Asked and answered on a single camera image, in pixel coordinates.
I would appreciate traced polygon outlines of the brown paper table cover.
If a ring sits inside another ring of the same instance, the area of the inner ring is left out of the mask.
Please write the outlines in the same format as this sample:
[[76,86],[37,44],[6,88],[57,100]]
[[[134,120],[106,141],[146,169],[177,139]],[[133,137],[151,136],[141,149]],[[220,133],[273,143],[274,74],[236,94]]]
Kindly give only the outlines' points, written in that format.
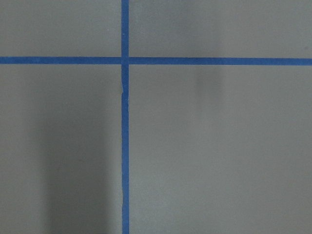
[[[309,0],[132,0],[133,57],[312,55]],[[130,232],[309,234],[310,66],[130,65]],[[0,231],[122,232],[121,66],[0,67]]]

